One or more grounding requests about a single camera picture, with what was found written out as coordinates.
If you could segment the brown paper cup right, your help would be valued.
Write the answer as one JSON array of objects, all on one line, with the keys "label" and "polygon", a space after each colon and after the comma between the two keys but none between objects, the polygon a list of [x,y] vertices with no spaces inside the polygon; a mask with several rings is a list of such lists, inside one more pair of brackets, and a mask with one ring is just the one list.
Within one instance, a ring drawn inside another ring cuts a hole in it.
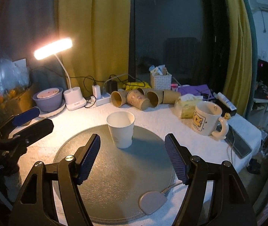
[{"label": "brown paper cup right", "polygon": [[163,103],[174,104],[175,101],[181,96],[180,92],[173,90],[164,90],[163,92]]}]

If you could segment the white power strip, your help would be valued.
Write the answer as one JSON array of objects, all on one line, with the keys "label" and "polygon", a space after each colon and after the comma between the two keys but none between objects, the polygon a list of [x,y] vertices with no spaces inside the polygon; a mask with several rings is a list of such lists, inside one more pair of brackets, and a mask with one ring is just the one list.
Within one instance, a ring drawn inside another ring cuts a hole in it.
[{"label": "white power strip", "polygon": [[100,99],[93,99],[92,106],[102,106],[111,102],[111,95],[109,93],[101,95]]}]

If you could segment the purple cloth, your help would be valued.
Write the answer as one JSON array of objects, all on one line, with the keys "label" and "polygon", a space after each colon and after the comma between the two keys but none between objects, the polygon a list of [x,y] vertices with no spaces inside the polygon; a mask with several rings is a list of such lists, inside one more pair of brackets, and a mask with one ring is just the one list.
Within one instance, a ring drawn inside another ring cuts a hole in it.
[{"label": "purple cloth", "polygon": [[212,90],[208,87],[207,84],[197,86],[190,86],[190,85],[179,86],[178,92],[181,95],[193,94],[194,96],[202,96],[203,101],[211,101],[215,99]]}]

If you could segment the white paper cup green print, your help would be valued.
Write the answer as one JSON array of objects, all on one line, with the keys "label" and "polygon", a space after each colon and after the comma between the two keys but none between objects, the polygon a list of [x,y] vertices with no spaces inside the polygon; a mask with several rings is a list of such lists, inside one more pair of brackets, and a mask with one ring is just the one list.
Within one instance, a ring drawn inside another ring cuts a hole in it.
[{"label": "white paper cup green print", "polygon": [[106,118],[114,145],[126,149],[132,145],[135,116],[126,111],[113,112]]}]

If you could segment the plain brown paper cup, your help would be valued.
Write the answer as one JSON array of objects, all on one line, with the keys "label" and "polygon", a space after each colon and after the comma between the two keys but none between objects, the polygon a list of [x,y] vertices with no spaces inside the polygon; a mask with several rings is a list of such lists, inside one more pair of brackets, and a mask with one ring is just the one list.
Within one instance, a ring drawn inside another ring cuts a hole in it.
[{"label": "plain brown paper cup", "polygon": [[118,108],[126,104],[128,93],[126,90],[113,91],[110,96],[112,104]]}]

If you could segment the black monitor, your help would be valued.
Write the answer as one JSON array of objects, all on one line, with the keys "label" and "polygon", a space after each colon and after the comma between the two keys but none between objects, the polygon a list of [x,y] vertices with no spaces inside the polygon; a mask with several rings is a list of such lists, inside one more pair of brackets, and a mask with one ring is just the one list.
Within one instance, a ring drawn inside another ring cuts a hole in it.
[{"label": "black monitor", "polygon": [[255,98],[268,100],[268,62],[261,59],[257,66]]}]

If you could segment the yellow plastic bag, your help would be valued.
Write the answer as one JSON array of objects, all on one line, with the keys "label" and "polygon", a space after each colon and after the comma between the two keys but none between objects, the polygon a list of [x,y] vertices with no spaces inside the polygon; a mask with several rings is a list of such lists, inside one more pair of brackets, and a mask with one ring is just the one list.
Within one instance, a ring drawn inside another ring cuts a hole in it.
[{"label": "yellow plastic bag", "polygon": [[127,82],[125,84],[123,84],[122,89],[126,90],[126,91],[131,91],[134,89],[138,89],[138,88],[151,88],[151,86],[143,81],[143,82]]}]

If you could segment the white tube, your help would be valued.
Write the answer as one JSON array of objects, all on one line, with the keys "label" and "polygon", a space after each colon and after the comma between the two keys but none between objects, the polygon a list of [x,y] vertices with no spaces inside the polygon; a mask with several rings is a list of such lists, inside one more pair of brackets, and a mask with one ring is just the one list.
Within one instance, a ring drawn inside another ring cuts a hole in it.
[{"label": "white tube", "polygon": [[235,107],[235,105],[225,96],[223,95],[221,92],[218,92],[217,94],[217,98],[225,105],[227,106],[231,112],[233,111],[237,111],[237,108]]}]

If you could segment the white charger plug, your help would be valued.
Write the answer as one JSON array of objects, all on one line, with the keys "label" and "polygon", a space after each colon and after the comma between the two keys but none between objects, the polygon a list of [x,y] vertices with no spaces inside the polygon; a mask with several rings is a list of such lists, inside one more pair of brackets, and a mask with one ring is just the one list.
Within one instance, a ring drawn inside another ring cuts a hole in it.
[{"label": "white charger plug", "polygon": [[100,86],[98,84],[92,85],[92,91],[93,91],[93,96],[96,99],[101,99],[101,89],[100,89]]}]

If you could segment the yellow tissue pack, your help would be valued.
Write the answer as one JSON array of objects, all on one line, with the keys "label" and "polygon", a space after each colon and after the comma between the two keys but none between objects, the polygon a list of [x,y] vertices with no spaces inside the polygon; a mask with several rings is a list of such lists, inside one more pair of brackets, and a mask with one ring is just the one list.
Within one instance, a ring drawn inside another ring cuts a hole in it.
[{"label": "yellow tissue pack", "polygon": [[174,104],[176,116],[181,119],[192,118],[196,104],[201,101],[203,101],[203,96],[201,95],[195,96],[187,93],[180,96]]}]

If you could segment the white round plate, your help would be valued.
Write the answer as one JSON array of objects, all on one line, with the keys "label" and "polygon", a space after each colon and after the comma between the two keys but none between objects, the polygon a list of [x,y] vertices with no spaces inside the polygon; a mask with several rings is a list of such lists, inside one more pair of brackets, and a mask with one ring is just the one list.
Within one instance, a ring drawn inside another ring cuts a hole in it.
[{"label": "white round plate", "polygon": [[39,118],[53,117],[53,116],[59,114],[60,112],[62,112],[64,110],[65,106],[66,106],[66,102],[65,102],[65,100],[62,100],[58,109],[56,109],[56,110],[54,110],[52,112],[43,112],[43,111],[40,111]]}]

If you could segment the brown paper cup back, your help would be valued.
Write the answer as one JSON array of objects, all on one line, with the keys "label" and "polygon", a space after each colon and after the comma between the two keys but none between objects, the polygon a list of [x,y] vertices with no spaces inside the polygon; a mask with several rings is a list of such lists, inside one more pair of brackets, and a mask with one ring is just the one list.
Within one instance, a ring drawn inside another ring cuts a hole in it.
[{"label": "brown paper cup back", "polygon": [[138,88],[137,89],[141,94],[146,95],[149,91],[152,91],[152,88]]}]

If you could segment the white bear ceramic mug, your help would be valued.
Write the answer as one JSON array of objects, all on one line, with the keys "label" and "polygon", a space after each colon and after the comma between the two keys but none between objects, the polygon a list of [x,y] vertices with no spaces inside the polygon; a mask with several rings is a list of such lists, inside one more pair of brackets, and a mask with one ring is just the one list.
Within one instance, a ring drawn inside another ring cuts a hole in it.
[{"label": "white bear ceramic mug", "polygon": [[192,129],[202,136],[224,140],[229,131],[228,121],[222,117],[222,109],[215,103],[200,101],[192,117]]}]

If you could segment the yellow curtain left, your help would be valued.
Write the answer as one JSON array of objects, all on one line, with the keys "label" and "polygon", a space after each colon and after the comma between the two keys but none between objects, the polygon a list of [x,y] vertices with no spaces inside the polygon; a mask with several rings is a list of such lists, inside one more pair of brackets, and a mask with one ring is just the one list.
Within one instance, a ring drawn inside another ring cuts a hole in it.
[{"label": "yellow curtain left", "polygon": [[62,52],[71,84],[88,97],[92,81],[128,72],[130,0],[58,0],[58,33],[73,46]]}]

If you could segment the white air conditioner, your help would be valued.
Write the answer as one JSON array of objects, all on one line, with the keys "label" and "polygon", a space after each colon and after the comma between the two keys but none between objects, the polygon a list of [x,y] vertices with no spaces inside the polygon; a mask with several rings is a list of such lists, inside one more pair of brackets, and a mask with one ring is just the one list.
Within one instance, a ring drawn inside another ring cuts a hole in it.
[{"label": "white air conditioner", "polygon": [[268,12],[268,4],[259,3],[257,0],[249,0],[253,13],[257,11]]}]

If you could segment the black power adapter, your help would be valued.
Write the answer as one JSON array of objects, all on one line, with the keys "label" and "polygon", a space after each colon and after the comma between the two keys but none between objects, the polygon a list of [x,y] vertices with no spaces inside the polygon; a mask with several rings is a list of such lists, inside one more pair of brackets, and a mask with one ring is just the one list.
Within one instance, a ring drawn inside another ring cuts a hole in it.
[{"label": "black power adapter", "polygon": [[118,83],[115,80],[109,80],[107,82],[107,92],[111,94],[114,91],[118,90]]}]

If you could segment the brown paper cup middle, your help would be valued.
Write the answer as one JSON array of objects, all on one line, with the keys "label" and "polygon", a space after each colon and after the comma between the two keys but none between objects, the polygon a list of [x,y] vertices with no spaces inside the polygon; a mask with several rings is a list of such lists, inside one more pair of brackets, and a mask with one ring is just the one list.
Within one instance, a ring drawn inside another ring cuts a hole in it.
[{"label": "brown paper cup middle", "polygon": [[151,90],[146,93],[146,97],[150,101],[150,106],[155,108],[163,103],[164,92],[162,90]]}]

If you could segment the black smartphone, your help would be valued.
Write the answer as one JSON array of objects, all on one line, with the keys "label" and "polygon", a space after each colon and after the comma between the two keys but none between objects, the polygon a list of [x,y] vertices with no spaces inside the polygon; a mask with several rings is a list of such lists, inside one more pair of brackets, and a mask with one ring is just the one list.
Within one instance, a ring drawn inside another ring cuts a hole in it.
[{"label": "black smartphone", "polygon": [[226,143],[232,148],[233,152],[243,159],[252,152],[248,143],[229,125],[229,130],[225,138]]}]

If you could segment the brown paper cup pink print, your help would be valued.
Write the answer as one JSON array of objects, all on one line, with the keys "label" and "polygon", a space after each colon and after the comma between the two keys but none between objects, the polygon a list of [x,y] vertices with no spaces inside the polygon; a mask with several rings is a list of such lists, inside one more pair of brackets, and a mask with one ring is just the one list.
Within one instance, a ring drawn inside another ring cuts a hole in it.
[{"label": "brown paper cup pink print", "polygon": [[150,105],[149,99],[137,89],[131,90],[128,93],[126,99],[128,104],[136,107],[141,111],[146,110]]}]

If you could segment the brown cardboard box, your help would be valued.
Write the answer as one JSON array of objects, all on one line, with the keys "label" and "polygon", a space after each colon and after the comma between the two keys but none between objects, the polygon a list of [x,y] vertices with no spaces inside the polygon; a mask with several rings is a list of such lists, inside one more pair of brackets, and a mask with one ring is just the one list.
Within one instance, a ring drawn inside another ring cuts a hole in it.
[{"label": "brown cardboard box", "polygon": [[0,97],[0,124],[9,119],[9,117],[23,113],[36,106],[32,97],[38,91],[38,84],[33,83],[22,93],[17,93],[17,89],[15,88],[5,97]]}]

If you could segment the white woven plastic basket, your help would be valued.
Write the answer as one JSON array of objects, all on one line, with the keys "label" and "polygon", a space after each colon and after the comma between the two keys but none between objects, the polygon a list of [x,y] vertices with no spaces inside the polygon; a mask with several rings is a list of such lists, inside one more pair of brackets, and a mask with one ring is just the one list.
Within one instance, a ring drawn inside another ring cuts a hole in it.
[{"label": "white woven plastic basket", "polygon": [[153,75],[150,74],[150,84],[155,90],[170,90],[171,89],[172,75]]}]

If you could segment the yellow curtain right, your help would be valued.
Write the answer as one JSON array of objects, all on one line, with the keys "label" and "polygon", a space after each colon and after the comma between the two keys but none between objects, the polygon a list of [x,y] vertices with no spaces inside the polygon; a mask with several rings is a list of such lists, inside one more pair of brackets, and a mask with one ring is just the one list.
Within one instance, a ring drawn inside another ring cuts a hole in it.
[{"label": "yellow curtain right", "polygon": [[252,83],[252,36],[244,0],[226,0],[230,26],[230,50],[223,94],[236,106],[247,110]]}]

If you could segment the mat controller pink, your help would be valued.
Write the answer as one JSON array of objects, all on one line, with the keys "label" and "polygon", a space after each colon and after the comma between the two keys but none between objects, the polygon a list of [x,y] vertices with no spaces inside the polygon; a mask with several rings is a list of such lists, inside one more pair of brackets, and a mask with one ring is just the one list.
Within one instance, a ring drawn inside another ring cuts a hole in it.
[{"label": "mat controller pink", "polygon": [[160,209],[167,202],[165,194],[158,191],[148,191],[144,193],[138,202],[138,206],[143,213],[151,215]]}]

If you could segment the purple bowl with lid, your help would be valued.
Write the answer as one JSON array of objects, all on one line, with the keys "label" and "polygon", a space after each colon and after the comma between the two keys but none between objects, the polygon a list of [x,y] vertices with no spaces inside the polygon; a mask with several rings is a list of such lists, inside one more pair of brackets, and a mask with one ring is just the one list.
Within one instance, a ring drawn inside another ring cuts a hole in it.
[{"label": "purple bowl with lid", "polygon": [[52,112],[59,108],[62,102],[61,87],[49,88],[37,92],[33,95],[32,99],[35,101],[37,107],[43,112]]}]

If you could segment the yellow curtain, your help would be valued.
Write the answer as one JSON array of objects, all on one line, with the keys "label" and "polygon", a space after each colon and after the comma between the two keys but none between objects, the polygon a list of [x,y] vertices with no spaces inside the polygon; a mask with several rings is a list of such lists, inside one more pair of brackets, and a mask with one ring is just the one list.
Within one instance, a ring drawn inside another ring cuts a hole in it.
[{"label": "yellow curtain", "polygon": [[88,97],[92,81],[128,72],[130,0],[58,0],[58,33],[73,46],[62,52],[71,84]]},{"label": "yellow curtain", "polygon": [[223,94],[236,106],[247,110],[252,83],[252,36],[244,0],[226,0],[230,26],[230,50]]}]

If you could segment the small red white box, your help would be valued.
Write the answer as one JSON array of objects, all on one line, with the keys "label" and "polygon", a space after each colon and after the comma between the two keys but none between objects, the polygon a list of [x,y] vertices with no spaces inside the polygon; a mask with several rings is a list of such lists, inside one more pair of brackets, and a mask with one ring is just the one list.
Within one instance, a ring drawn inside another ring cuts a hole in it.
[{"label": "small red white box", "polygon": [[175,91],[175,92],[178,92],[178,84],[177,83],[172,83],[171,84],[171,90]]}]

